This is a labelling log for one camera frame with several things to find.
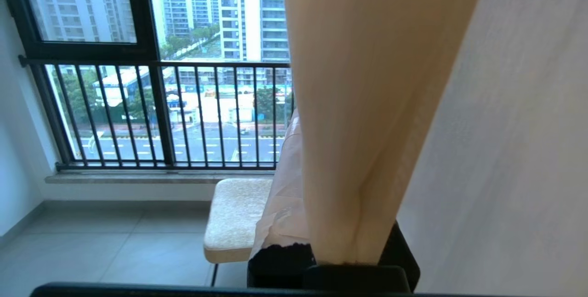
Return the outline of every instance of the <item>tiled floor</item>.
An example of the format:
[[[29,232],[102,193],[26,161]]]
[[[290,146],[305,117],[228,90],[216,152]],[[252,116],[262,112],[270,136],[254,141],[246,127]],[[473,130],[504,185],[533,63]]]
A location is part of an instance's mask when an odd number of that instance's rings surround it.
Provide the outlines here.
[[[47,209],[0,249],[0,296],[47,282],[210,285],[202,210]],[[216,285],[246,286],[246,262],[219,266]]]

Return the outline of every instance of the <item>stool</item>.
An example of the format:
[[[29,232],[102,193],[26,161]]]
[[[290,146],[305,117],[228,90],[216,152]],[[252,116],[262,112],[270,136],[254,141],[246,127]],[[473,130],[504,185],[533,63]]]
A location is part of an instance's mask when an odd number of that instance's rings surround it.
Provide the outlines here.
[[[204,256],[215,264],[249,259],[255,226],[263,214],[271,179],[226,179],[216,184],[204,233]]]

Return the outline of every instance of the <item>street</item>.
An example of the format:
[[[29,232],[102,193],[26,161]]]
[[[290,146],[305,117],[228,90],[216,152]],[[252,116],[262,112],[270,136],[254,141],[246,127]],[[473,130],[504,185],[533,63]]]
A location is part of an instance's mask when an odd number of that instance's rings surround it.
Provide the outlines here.
[[[187,152],[190,153],[190,159],[193,162],[204,161],[204,148],[202,136],[200,132],[200,125],[187,126],[187,143],[185,142],[183,129],[176,128],[172,134],[174,136],[174,151],[177,161],[187,161]],[[239,147],[237,138],[237,128],[235,126],[225,124],[223,125],[223,144],[225,161],[239,162]],[[206,156],[210,162],[221,162],[221,138],[219,137],[218,126],[214,128],[206,128],[204,130],[204,140],[206,144]],[[259,161],[271,163],[274,157],[274,144],[276,151],[276,159],[280,157],[280,150],[282,148],[283,136],[278,136],[276,142],[273,138],[259,138]],[[135,159],[133,146],[130,138],[118,137],[116,138],[120,157],[122,159]],[[115,145],[111,137],[99,138],[102,147],[104,159],[117,159]],[[148,138],[135,138],[135,145],[139,159],[151,160],[151,144]],[[82,138],[82,146],[87,159],[100,159],[94,138]],[[159,136],[153,138],[153,149],[155,150],[156,159],[163,160],[162,146]],[[244,162],[256,162],[256,145],[255,132],[249,131],[247,134],[241,135],[241,156]]]

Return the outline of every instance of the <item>black railing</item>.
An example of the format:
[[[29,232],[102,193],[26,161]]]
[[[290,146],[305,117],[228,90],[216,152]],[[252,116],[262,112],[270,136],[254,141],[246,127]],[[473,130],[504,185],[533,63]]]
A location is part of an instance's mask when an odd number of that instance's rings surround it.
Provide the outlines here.
[[[57,169],[273,170],[294,111],[288,63],[27,59]]]

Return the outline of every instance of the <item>window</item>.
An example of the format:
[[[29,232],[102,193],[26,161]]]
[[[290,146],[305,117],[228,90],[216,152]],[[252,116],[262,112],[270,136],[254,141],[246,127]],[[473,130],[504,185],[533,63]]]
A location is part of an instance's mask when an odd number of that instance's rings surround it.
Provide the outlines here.
[[[57,169],[275,169],[294,108],[283,0],[9,1]]]

